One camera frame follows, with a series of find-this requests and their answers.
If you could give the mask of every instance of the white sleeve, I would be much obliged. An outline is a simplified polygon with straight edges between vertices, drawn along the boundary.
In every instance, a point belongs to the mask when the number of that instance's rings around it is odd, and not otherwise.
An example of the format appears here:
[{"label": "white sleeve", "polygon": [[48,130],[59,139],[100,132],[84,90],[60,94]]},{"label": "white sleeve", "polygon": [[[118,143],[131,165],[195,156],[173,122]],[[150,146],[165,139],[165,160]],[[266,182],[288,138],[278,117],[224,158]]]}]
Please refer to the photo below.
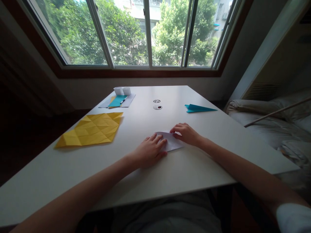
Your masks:
[{"label": "white sleeve", "polygon": [[282,233],[311,232],[311,209],[303,205],[286,203],[276,210],[276,218]]}]

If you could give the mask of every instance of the folded white paper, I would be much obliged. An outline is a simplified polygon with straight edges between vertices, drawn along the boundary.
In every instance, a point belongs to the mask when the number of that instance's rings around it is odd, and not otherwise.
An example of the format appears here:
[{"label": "folded white paper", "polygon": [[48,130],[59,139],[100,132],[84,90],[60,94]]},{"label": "folded white paper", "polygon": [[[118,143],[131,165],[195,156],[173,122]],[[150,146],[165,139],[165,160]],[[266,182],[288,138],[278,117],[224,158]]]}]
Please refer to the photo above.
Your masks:
[{"label": "folded white paper", "polygon": [[178,149],[184,146],[184,143],[176,138],[174,138],[173,134],[169,132],[156,132],[157,135],[163,135],[163,139],[167,140],[165,146],[161,149],[161,151],[170,151],[174,149]]},{"label": "folded white paper", "polygon": [[[136,96],[136,94],[133,94],[133,93],[131,95],[129,95],[129,97],[127,97],[126,100],[124,100],[124,102],[122,103],[122,106],[120,106],[120,107],[129,107],[135,96]],[[108,107],[110,102],[111,102],[111,98],[106,100],[102,105],[99,106],[99,108]]]}]

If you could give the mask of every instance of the white sofa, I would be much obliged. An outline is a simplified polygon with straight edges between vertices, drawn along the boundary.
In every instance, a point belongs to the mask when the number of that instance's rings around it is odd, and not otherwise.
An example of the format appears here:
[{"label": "white sofa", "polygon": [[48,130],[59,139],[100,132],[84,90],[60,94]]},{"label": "white sofa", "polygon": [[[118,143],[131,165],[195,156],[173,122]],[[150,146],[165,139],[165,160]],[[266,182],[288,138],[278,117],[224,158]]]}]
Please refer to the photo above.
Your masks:
[{"label": "white sofa", "polygon": [[[308,97],[311,97],[311,89],[271,101],[232,100],[226,113],[246,125]],[[301,170],[278,177],[311,203],[311,101],[261,120],[247,129],[300,166]]]}]

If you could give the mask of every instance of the paper airplane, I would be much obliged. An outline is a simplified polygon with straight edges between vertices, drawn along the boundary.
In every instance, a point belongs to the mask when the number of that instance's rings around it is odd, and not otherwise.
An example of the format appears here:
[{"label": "paper airplane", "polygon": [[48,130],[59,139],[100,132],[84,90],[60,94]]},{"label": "paper airplane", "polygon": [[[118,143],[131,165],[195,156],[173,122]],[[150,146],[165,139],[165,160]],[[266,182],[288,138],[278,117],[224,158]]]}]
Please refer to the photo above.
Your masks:
[{"label": "paper airplane", "polygon": [[209,112],[209,111],[217,111],[217,109],[212,109],[212,108],[206,108],[206,107],[202,107],[202,106],[197,106],[197,105],[185,105],[188,109],[188,113],[191,112]]}]

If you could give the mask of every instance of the teal paper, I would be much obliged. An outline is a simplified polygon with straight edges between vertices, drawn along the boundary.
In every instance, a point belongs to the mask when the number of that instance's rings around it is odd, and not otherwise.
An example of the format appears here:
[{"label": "teal paper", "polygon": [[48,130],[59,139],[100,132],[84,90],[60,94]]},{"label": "teal paper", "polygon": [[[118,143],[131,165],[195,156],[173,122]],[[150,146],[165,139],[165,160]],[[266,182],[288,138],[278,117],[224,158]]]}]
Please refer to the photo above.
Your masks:
[{"label": "teal paper", "polygon": [[108,105],[108,107],[120,107],[120,102],[126,98],[127,95],[117,95],[116,98]]},{"label": "teal paper", "polygon": [[191,112],[209,112],[209,111],[217,111],[217,109],[212,109],[212,108],[206,108],[206,107],[202,107],[202,106],[198,106],[198,105],[185,105],[188,109],[188,113]]}]

